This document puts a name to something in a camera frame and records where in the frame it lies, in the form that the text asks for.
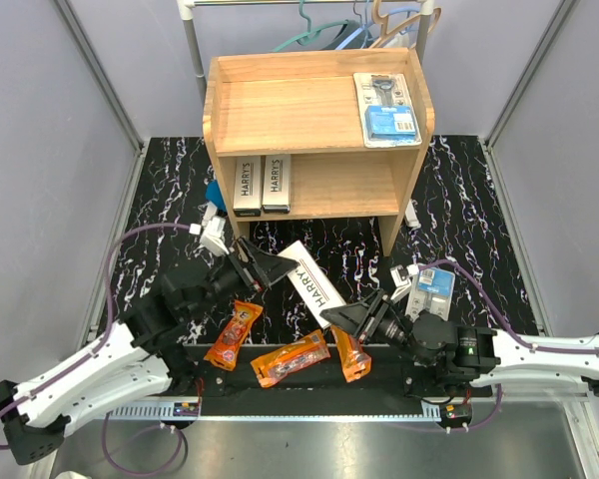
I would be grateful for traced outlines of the white Harry's box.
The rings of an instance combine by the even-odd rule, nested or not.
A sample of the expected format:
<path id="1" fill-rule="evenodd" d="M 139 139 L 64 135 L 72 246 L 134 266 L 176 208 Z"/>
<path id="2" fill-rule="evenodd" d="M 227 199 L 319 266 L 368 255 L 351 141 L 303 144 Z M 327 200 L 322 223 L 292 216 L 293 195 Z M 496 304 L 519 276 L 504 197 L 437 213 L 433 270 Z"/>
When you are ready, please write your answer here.
<path id="1" fill-rule="evenodd" d="M 292 157 L 287 154 L 265 158 L 262 208 L 266 214 L 291 211 Z"/>
<path id="2" fill-rule="evenodd" d="M 233 211 L 238 218 L 259 217 L 262 211 L 263 171 L 260 156 L 238 157 Z"/>
<path id="3" fill-rule="evenodd" d="M 339 292 L 301 241 L 297 240 L 283 249 L 279 256 L 298 263 L 288 278 L 319 326 L 322 329 L 329 328 L 330 323 L 321 316 L 321 312 L 344 306 Z"/>

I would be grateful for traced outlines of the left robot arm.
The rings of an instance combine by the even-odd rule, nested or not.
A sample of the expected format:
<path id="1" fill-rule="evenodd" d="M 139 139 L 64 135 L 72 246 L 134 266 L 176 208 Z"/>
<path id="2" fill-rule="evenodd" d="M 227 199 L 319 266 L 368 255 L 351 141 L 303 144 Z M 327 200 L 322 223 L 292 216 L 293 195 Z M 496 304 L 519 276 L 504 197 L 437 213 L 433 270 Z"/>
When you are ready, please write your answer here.
<path id="1" fill-rule="evenodd" d="M 187 260 L 69 359 L 28 381 L 0 382 L 6 448 L 19 465 L 57 450 L 93 419 L 146 396 L 193 389 L 181 339 L 193 320 L 239 292 L 271 288 L 298 262 L 239 238 L 211 267 Z"/>

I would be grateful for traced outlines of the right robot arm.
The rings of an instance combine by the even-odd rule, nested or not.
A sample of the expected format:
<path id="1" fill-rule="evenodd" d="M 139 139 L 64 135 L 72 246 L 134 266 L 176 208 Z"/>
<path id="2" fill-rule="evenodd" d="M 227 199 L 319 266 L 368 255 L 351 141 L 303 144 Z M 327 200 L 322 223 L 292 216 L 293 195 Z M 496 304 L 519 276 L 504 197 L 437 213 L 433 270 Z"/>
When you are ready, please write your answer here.
<path id="1" fill-rule="evenodd" d="M 578 338 L 516 335 L 467 326 L 424 310 L 412 320 L 383 290 L 352 304 L 326 308 L 329 324 L 366 340 L 385 343 L 428 370 L 436 389 L 455 395 L 468 385 L 506 382 L 577 389 L 599 397 L 599 333 Z"/>

